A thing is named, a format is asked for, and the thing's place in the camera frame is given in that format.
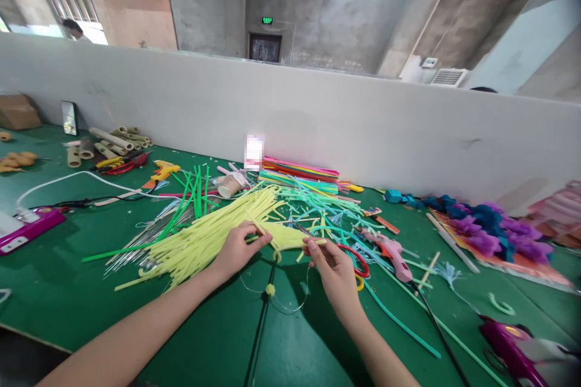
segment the pink power strip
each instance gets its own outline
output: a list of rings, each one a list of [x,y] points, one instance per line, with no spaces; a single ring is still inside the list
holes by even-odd
[[[28,223],[21,216],[17,216],[16,219],[22,221],[24,226],[0,238],[0,255],[5,256],[10,254],[12,251],[26,245],[31,240],[36,239],[41,234],[65,221],[65,216],[57,209],[51,207],[39,207],[30,212],[38,216],[38,219],[32,223]]]

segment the cardboard box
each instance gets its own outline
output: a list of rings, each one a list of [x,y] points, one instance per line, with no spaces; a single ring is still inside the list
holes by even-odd
[[[0,95],[0,128],[25,130],[42,125],[30,99],[23,95]]]

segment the forearm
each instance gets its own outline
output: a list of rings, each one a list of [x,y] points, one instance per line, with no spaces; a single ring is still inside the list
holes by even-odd
[[[419,387],[418,382],[369,322],[363,308],[341,319],[376,386]]]
[[[126,386],[226,277],[207,268],[113,325],[43,379],[40,387]]]

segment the paper roll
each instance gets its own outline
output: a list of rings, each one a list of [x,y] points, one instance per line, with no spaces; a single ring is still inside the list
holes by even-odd
[[[81,159],[89,160],[95,157],[95,153],[93,152],[94,150],[95,145],[93,144],[91,138],[85,136],[80,140],[79,156]]]
[[[127,129],[123,126],[119,126],[111,132],[111,134],[113,136],[118,136],[118,137],[122,137],[126,133],[127,133]]]
[[[141,135],[134,135],[132,133],[129,133],[127,135],[127,137],[131,140],[135,140],[135,141],[139,141],[139,142],[149,142],[151,139],[149,139],[149,137],[147,136],[141,136]]]
[[[67,148],[67,165],[68,167],[80,166],[79,147]]]
[[[108,149],[110,149],[111,151],[113,151],[115,154],[119,154],[119,155],[125,155],[127,154],[127,150],[125,148],[121,148],[118,145],[112,144],[111,142],[109,142],[108,140],[102,140],[101,143],[103,145],[105,145]]]
[[[120,146],[121,148],[125,148],[127,151],[130,151],[133,149],[133,144],[127,142],[124,139],[121,139],[120,137],[117,136],[113,136],[107,132],[104,132],[101,129],[95,128],[95,127],[91,127],[89,129],[89,131],[94,134],[96,137],[100,138],[100,139],[105,139],[109,142],[111,142],[114,145]]]
[[[134,141],[131,139],[128,139],[127,142],[130,142],[133,144],[133,149],[140,150],[142,148],[140,142],[137,142],[137,141]]]
[[[108,149],[101,142],[97,142],[95,144],[95,149],[97,151],[99,151],[102,155],[104,155],[106,159],[111,159],[111,158],[119,157],[117,154],[115,154],[113,151],[111,151],[110,149]]]

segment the green work table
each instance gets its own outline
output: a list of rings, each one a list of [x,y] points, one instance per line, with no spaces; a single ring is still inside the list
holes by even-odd
[[[62,143],[74,137],[63,134],[60,127],[16,132],[14,137],[10,143],[0,143],[0,155],[30,151],[51,160],[38,161],[26,173],[0,175],[0,209],[6,213],[15,213],[17,197],[29,188],[90,167],[90,162],[84,162],[80,169],[67,167],[67,153]],[[227,167],[228,163],[158,146],[147,151],[153,151],[150,161],[166,160],[185,169],[207,163],[212,176],[219,175],[218,165]],[[150,163],[109,180],[137,188],[149,179],[154,169]],[[170,185],[159,189],[159,193],[183,191],[172,178],[168,180]],[[121,193],[88,175],[78,175],[33,192],[23,206],[48,206],[65,200]],[[474,275],[438,236],[423,211],[388,204],[371,189],[351,196],[361,200],[365,209],[380,207],[382,216],[401,230],[397,240],[416,252],[423,263],[428,264],[440,251],[439,262],[448,261],[463,272],[465,279],[455,282],[457,291],[482,314],[508,324],[524,324],[536,337],[579,348],[581,298],[486,267],[480,267],[482,273]],[[136,224],[152,220],[169,203],[147,198],[75,210],[67,214],[64,223],[1,257],[0,287],[12,289],[13,294],[0,305],[0,325],[73,352],[160,295],[168,283],[166,276],[115,292],[115,286],[137,278],[136,265],[128,265],[103,279],[105,261],[81,263],[81,259],[123,247],[141,231]],[[306,288],[308,259],[296,263],[298,252],[283,252],[274,279],[276,300],[268,308],[261,341],[255,344],[263,300],[260,293],[249,291],[245,285],[252,290],[265,289],[272,268],[272,253],[272,248],[266,247],[251,261],[241,273],[244,284],[235,276],[201,304],[150,361],[139,380],[158,386],[244,385],[250,376],[249,367],[253,367],[255,386],[370,384],[363,361],[333,314],[316,270],[309,273],[304,307],[289,312],[302,303]],[[405,254],[404,257],[416,260]],[[580,286],[579,259],[557,249],[553,266]],[[359,296],[374,326],[422,386],[461,386],[424,310],[377,265],[371,265],[370,269],[371,278],[367,282],[379,299],[436,348],[442,358],[433,357],[389,319],[364,289]],[[423,275],[422,270],[414,267],[412,272],[417,278]],[[481,320],[442,278],[432,276],[430,283],[434,289],[426,290],[425,296],[432,310],[486,363],[484,349],[490,346],[478,330]],[[489,292],[498,301],[510,304],[516,316],[497,311],[488,301]],[[451,339],[450,343],[474,387],[495,385]],[[499,376],[512,385],[509,377]]]

